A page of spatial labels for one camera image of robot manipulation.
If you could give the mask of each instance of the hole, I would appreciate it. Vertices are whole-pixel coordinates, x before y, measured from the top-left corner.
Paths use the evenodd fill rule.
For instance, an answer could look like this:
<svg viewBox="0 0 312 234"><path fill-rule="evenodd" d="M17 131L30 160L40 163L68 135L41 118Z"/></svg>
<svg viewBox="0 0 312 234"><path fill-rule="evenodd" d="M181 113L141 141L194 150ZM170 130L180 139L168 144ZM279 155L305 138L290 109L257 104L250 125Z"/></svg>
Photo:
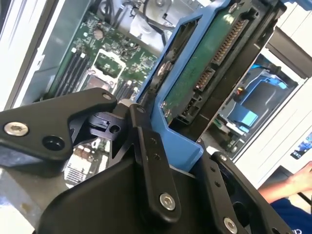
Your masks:
<svg viewBox="0 0 312 234"><path fill-rule="evenodd" d="M45 148L52 151L60 151L65 147L65 142L58 136L45 136L42 139L42 144Z"/></svg>
<svg viewBox="0 0 312 234"><path fill-rule="evenodd" d="M120 131L120 127L117 125L113 125L112 127L110 127L109 129L110 133L114 134Z"/></svg>
<svg viewBox="0 0 312 234"><path fill-rule="evenodd" d="M137 107L136 109L140 111L141 113L145 113L145 110L142 107Z"/></svg>
<svg viewBox="0 0 312 234"><path fill-rule="evenodd" d="M160 160L160 156L158 154L154 154L154 159Z"/></svg>
<svg viewBox="0 0 312 234"><path fill-rule="evenodd" d="M157 144L157 141L154 138L151 138L151 142L155 145Z"/></svg>
<svg viewBox="0 0 312 234"><path fill-rule="evenodd" d="M272 228L272 232L273 232L274 234L281 234L276 228Z"/></svg>
<svg viewBox="0 0 312 234"><path fill-rule="evenodd" d="M232 196L235 194L235 185L233 184L233 182L221 171L221 175L222 175L222 179L225 185L225 188L229 194L229 196Z"/></svg>
<svg viewBox="0 0 312 234"><path fill-rule="evenodd" d="M233 209L240 224L243 227L247 227L250 223L250 220L246 207L240 202L235 202L233 204Z"/></svg>
<svg viewBox="0 0 312 234"><path fill-rule="evenodd" d="M103 94L103 97L104 98L106 98L107 100L112 100L112 97L111 96L109 96L108 94Z"/></svg>

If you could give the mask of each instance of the cable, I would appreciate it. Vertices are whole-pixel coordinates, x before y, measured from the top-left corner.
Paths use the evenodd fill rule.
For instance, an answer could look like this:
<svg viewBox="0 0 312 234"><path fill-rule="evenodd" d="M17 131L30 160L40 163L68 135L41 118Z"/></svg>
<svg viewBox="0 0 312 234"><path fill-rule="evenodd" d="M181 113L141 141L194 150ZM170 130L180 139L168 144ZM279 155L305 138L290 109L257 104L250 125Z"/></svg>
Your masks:
<svg viewBox="0 0 312 234"><path fill-rule="evenodd" d="M150 18L147 17L146 15L146 9L147 9L147 4L148 4L149 0L145 0L144 5L143 5L143 17L146 20L146 22L148 23L148 25L153 28L157 33L159 33L161 35L161 40L163 45L166 45L167 41L166 41L166 36L165 36L165 32L164 30L169 30L172 31L174 29L174 27L169 27L169 26L165 26L162 25Z"/></svg>
<svg viewBox="0 0 312 234"><path fill-rule="evenodd" d="M114 5L112 0L102 1L99 4L99 11L104 15L104 20L112 25L114 21Z"/></svg>

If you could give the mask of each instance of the silver screw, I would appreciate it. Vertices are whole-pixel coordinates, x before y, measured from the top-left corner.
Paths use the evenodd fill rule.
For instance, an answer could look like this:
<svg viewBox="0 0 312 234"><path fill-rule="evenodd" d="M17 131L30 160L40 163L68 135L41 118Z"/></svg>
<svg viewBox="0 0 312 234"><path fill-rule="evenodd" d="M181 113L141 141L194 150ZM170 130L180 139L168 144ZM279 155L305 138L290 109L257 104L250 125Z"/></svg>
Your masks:
<svg viewBox="0 0 312 234"><path fill-rule="evenodd" d="M109 96L108 94L103 94L103 97L105 97L105 98L108 99L108 100L112 100L112 97Z"/></svg>
<svg viewBox="0 0 312 234"><path fill-rule="evenodd" d="M164 0L156 0L156 5L162 7L165 4Z"/></svg>
<svg viewBox="0 0 312 234"><path fill-rule="evenodd" d="M167 118L167 117L169 116L169 114L170 114L170 110L167 110L167 111L165 112L164 116Z"/></svg>
<svg viewBox="0 0 312 234"><path fill-rule="evenodd" d="M20 122L10 122L4 126L4 131L12 136L22 137L29 132L26 124Z"/></svg>
<svg viewBox="0 0 312 234"><path fill-rule="evenodd" d="M220 158L221 158L223 161L228 160L224 155L220 155Z"/></svg>
<svg viewBox="0 0 312 234"><path fill-rule="evenodd" d="M136 108L138 111L140 111L141 113L144 113L145 112L145 110L142 108L142 107L137 107Z"/></svg>
<svg viewBox="0 0 312 234"><path fill-rule="evenodd" d="M237 234L237 226L230 218L224 218L223 220L225 227L230 231L232 234Z"/></svg>
<svg viewBox="0 0 312 234"><path fill-rule="evenodd" d="M163 101L162 104L160 105L160 107L163 108L166 105L167 105L167 103L165 101Z"/></svg>
<svg viewBox="0 0 312 234"><path fill-rule="evenodd" d="M237 7L238 7L238 4L237 4L237 2L235 2L235 3L230 7L229 13L232 14L232 13L236 10Z"/></svg>
<svg viewBox="0 0 312 234"><path fill-rule="evenodd" d="M174 198L167 193L161 194L159 201L160 204L168 211L173 211L176 208L176 202Z"/></svg>

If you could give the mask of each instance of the motherboard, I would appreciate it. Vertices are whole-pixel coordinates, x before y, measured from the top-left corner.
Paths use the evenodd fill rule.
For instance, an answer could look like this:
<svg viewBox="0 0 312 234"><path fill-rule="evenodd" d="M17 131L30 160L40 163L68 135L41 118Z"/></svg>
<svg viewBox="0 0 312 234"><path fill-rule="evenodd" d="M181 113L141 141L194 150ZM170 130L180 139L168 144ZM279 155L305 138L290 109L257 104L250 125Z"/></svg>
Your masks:
<svg viewBox="0 0 312 234"><path fill-rule="evenodd" d="M60 65L48 96L101 87L112 93L147 78L157 57L93 13L87 13Z"/></svg>

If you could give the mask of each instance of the finger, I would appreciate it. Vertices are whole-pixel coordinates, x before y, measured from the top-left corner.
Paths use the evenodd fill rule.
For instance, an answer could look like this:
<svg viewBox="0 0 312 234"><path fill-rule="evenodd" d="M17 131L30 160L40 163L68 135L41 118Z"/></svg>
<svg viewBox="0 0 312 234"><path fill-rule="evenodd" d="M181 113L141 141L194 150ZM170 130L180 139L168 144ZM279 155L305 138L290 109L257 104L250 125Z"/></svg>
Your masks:
<svg viewBox="0 0 312 234"><path fill-rule="evenodd" d="M312 161L308 162L303 168L303 171L311 172L312 171Z"/></svg>

